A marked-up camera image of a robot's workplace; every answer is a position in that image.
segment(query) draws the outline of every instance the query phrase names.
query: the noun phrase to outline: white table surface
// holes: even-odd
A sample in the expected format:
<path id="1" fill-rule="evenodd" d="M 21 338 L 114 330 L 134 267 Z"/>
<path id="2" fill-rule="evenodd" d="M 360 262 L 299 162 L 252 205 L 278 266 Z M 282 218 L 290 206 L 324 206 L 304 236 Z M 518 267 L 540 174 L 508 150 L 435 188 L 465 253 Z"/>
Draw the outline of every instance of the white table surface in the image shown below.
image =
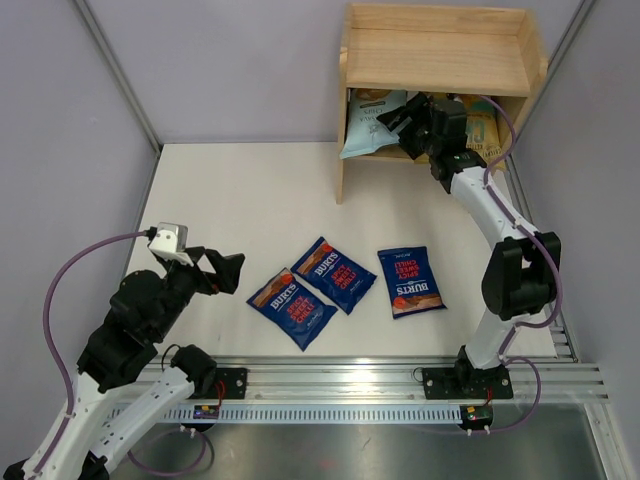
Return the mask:
<path id="1" fill-rule="evenodd" d="M 242 252 L 246 261 L 235 295 L 194 297 L 159 351 L 175 342 L 195 343 L 211 355 L 458 353 L 485 309 L 480 282 L 490 250 L 480 230 L 425 166 L 348 162 L 344 203 L 336 205 L 335 161 L 333 143 L 164 147 L 142 227 L 187 225 L 188 246 Z M 501 174 L 496 182 L 506 192 Z M 301 352 L 246 300 L 321 235 L 378 278 L 351 315 L 338 310 Z M 420 245 L 427 246 L 448 308 L 393 320 L 377 252 Z M 136 242 L 128 269 L 163 274 L 144 241 Z M 548 329 L 524 330 L 509 353 L 554 356 L 555 350 Z"/>

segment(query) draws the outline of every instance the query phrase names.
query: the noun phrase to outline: metal floor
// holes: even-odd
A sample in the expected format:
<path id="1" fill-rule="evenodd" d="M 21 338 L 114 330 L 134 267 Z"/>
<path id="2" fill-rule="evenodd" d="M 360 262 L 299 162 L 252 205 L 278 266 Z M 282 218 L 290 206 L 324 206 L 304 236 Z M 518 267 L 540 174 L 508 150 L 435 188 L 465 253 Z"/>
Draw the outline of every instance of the metal floor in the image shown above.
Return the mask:
<path id="1" fill-rule="evenodd" d="M 522 415 L 496 407 L 496 425 Z M 156 426 L 149 436 L 169 427 Z M 207 432 L 216 450 L 209 471 L 194 480 L 597 480 L 605 479 L 580 407 L 544 405 L 524 427 L 467 438 L 453 426 L 217 425 Z M 161 440 L 138 458 L 162 470 L 186 467 L 199 443 L 186 435 Z M 112 480 L 157 478 L 128 460 Z"/>

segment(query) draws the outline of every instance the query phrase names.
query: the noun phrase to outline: burts logo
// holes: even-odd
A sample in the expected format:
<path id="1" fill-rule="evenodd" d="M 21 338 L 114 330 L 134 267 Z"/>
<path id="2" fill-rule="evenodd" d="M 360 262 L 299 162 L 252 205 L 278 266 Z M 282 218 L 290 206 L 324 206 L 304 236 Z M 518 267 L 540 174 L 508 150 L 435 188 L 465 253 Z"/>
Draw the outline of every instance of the burts logo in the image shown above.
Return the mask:
<path id="1" fill-rule="evenodd" d="M 293 295 L 296 292 L 296 290 L 298 290 L 298 287 L 296 286 L 296 284 L 291 283 L 291 280 L 289 280 L 288 283 L 289 283 L 289 286 L 285 288 L 281 294 L 279 294 L 276 298 L 274 298 L 271 301 L 270 305 L 271 305 L 271 308 L 273 308 L 274 310 L 277 310 L 280 306 L 282 306 L 287 301 L 287 299 L 291 297 L 291 295 Z"/>
<path id="2" fill-rule="evenodd" d="M 398 295 L 408 295 L 410 293 L 422 293 L 429 290 L 429 285 L 427 282 L 413 283 L 411 285 L 403 285 L 401 287 L 396 287 L 396 292 Z"/>
<path id="3" fill-rule="evenodd" d="M 333 262 L 335 262 L 337 259 L 338 259 L 338 254 L 336 252 L 332 251 L 329 255 L 327 255 L 327 258 L 325 258 L 322 261 L 322 263 L 315 268 L 313 273 L 315 273 L 316 275 L 321 275 L 322 276 L 323 274 L 325 274 L 327 272 L 329 267 L 331 265 L 333 265 Z"/>

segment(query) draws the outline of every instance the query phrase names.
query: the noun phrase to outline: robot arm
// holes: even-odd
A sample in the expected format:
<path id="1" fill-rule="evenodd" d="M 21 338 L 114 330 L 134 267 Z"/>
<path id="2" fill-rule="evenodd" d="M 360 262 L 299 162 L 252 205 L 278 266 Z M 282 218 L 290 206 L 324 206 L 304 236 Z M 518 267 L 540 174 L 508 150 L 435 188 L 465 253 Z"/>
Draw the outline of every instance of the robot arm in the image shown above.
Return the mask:
<path id="1" fill-rule="evenodd" d="M 471 214 L 492 249 L 482 280 L 487 309 L 472 340 L 460 349 L 452 371 L 437 372 L 425 394 L 431 399 L 511 398 L 511 388 L 501 389 L 508 378 L 500 356 L 513 341 L 514 326 L 553 301 L 556 285 L 550 266 L 530 237 L 560 264 L 560 240 L 553 232 L 541 233 L 518 213 L 488 176 L 487 164 L 467 148 L 467 114 L 454 100 L 434 100 L 423 93 L 405 107 L 380 115 L 389 130 L 398 131 L 401 148 L 413 159 L 426 153 L 431 174 Z"/>
<path id="2" fill-rule="evenodd" d="M 72 414 L 66 415 L 65 407 L 36 453 L 10 466 L 5 480 L 108 478 L 104 474 L 115 469 L 167 408 L 194 392 L 209 392 L 215 362 L 197 347 L 185 347 L 174 357 L 162 384 L 154 384 L 106 431 L 102 427 L 124 387 L 135 382 L 157 355 L 154 343 L 162 342 L 191 298 L 196 293 L 233 294 L 238 286 L 244 255 L 223 257 L 204 247 L 185 248 L 186 236 L 186 227 L 165 223 L 148 232 L 149 249 L 167 274 L 160 278 L 143 270 L 124 278 L 104 323 L 91 334 L 78 360 Z M 202 256 L 215 273 L 198 267 Z"/>

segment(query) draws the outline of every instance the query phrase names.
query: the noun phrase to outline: snack bag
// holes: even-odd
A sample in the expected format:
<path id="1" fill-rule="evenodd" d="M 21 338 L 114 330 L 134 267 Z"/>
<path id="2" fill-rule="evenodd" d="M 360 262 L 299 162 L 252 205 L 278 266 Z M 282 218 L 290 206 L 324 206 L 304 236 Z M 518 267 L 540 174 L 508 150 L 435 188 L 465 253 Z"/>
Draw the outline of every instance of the snack bag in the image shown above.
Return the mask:
<path id="1" fill-rule="evenodd" d="M 286 268 L 247 303 L 284 330 L 302 351 L 338 311 L 303 287 Z"/>
<path id="2" fill-rule="evenodd" d="M 320 237 L 292 270 L 316 287 L 348 315 L 371 288 L 376 276 Z"/>
<path id="3" fill-rule="evenodd" d="M 427 247 L 378 252 L 389 289 L 393 318 L 446 308 L 429 266 Z"/>
<path id="4" fill-rule="evenodd" d="M 376 90 L 357 88 L 351 91 L 347 138 L 340 158 L 357 157 L 373 153 L 386 145 L 398 143 L 398 134 L 392 133 L 376 118 L 407 103 L 404 90 Z"/>
<path id="5" fill-rule="evenodd" d="M 459 97 L 467 109 L 467 148 L 478 152 L 489 164 L 502 154 L 495 109 L 477 95 Z M 505 170 L 504 162 L 498 168 Z"/>

